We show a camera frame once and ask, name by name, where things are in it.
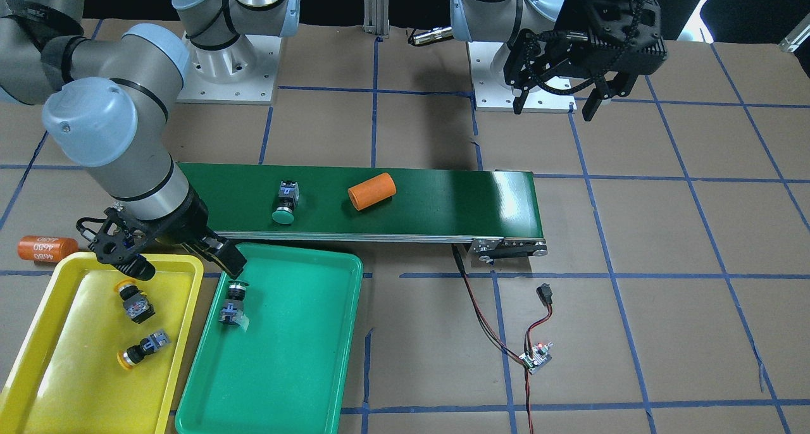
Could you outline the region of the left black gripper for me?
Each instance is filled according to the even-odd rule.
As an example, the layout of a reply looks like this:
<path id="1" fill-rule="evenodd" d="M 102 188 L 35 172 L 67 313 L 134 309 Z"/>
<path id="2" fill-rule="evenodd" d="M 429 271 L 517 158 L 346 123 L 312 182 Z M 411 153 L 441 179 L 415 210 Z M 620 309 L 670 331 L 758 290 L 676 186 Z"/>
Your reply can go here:
<path id="1" fill-rule="evenodd" d="M 541 80 L 592 80 L 595 88 L 582 108 L 583 119 L 590 122 L 601 105 L 627 97 L 639 75 L 655 73 L 666 58 L 659 1 L 564 0 L 552 30 L 518 33 L 503 74 L 512 87 L 516 116 Z M 617 74 L 607 80 L 608 73 Z"/>

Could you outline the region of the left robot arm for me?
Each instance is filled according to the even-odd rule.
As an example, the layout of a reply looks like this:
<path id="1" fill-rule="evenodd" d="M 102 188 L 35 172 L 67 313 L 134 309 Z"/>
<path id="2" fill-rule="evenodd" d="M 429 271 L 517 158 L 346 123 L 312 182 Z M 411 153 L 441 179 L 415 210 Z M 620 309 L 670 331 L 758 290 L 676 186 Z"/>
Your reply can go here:
<path id="1" fill-rule="evenodd" d="M 657 0 L 449 0 L 468 43 L 480 110 L 567 113 L 590 121 L 668 58 Z"/>

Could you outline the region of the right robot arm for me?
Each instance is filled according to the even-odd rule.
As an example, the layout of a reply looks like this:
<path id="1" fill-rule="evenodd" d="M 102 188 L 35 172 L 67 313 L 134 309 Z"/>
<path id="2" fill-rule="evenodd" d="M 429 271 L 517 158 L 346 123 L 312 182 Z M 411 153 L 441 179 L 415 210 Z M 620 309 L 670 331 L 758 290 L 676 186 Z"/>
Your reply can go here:
<path id="1" fill-rule="evenodd" d="M 48 134 L 118 207 L 76 223 L 97 260 L 139 280 L 142 250 L 180 245 L 237 278 L 246 258 L 209 213 L 161 135 L 190 71 L 234 82 L 254 69 L 248 36 L 296 34 L 301 0 L 171 0 L 185 38 L 151 23 L 115 42 L 84 36 L 84 0 L 2 0 L 2 100 L 42 106 Z"/>

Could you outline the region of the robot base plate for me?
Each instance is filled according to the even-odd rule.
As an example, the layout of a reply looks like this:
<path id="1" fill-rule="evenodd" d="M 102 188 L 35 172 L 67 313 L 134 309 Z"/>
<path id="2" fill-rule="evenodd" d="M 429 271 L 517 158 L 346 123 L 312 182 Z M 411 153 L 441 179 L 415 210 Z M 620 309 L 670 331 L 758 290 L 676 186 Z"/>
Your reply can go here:
<path id="1" fill-rule="evenodd" d="M 477 109 L 480 111 L 513 112 L 519 97 L 504 82 L 504 63 L 509 48 L 500 42 L 469 42 L 470 73 Z M 555 95 L 539 88 L 530 91 L 524 112 L 567 113 L 576 109 L 572 95 Z"/>
<path id="2" fill-rule="evenodd" d="M 192 66 L 177 102 L 272 105 L 284 42 L 243 34 L 231 47 L 206 51 L 185 40 Z"/>

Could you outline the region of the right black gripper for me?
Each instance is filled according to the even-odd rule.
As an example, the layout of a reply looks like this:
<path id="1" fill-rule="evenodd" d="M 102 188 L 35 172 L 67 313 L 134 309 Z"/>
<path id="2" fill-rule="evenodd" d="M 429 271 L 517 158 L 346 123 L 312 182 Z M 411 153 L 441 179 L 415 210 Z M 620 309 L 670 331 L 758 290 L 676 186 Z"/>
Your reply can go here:
<path id="1" fill-rule="evenodd" d="M 177 210 L 158 220 L 139 220 L 125 208 L 104 212 L 104 218 L 79 218 L 76 228 L 99 262 L 130 278 L 148 281 L 156 274 L 142 255 L 154 242 L 185 247 L 217 264 L 232 279 L 238 279 L 247 264 L 234 241 L 215 235 L 208 227 L 208 207 L 194 190 Z"/>

